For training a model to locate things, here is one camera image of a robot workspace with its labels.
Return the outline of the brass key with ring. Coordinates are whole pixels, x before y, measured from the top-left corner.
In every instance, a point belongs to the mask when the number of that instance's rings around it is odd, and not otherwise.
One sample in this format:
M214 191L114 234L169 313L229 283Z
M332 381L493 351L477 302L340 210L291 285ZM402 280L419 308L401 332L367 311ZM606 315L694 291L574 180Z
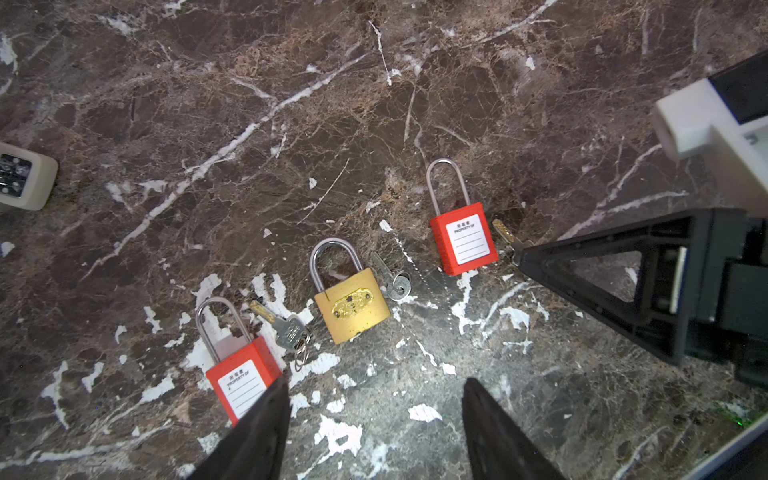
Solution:
M293 357L296 371L302 370L307 362L308 347L312 340L310 330L296 316L281 317L257 300L248 303L249 309L275 330L275 342Z

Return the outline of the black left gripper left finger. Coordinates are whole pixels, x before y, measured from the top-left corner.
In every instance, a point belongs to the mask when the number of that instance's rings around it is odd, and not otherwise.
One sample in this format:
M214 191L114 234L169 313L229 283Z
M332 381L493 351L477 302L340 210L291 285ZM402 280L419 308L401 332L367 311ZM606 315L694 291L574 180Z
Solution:
M290 419L288 385L279 377L188 479L279 479Z

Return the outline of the silver padlock key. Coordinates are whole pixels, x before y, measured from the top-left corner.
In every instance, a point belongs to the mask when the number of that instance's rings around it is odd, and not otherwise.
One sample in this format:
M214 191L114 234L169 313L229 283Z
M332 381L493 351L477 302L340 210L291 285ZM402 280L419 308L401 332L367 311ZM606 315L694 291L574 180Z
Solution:
M384 282L385 293L390 300L399 302L411 294L411 279L405 271L392 271L375 251L371 252L370 259Z

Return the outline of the brass padlock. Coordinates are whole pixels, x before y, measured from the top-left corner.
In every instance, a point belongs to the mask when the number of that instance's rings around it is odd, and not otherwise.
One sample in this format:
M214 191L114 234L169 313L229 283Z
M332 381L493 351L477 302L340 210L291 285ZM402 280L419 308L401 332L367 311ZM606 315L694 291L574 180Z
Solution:
M320 253L331 246L342 247L350 256L356 273L328 289L317 269ZM310 277L318 291L314 300L336 345L378 325L391 316L390 309L371 268L364 268L354 247L346 240L330 237L313 248L309 259Z

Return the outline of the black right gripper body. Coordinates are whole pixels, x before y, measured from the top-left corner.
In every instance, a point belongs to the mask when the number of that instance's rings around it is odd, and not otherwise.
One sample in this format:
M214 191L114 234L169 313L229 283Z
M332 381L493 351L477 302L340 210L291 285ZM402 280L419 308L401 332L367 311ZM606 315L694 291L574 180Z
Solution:
M685 354L730 363L736 380L767 385L767 220L713 209Z

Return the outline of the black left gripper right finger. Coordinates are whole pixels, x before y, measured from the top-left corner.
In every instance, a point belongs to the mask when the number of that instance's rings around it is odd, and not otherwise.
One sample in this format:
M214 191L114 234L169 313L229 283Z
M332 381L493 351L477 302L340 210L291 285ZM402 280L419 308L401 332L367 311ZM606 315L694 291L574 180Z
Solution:
M464 384L462 419L473 479L565 478L473 377Z

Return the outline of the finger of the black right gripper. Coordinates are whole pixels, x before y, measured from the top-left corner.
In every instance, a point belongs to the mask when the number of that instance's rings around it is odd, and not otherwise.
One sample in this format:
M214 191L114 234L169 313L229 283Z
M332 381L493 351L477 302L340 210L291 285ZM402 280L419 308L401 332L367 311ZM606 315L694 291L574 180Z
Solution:
M694 209L527 247L520 271L678 366L714 213Z

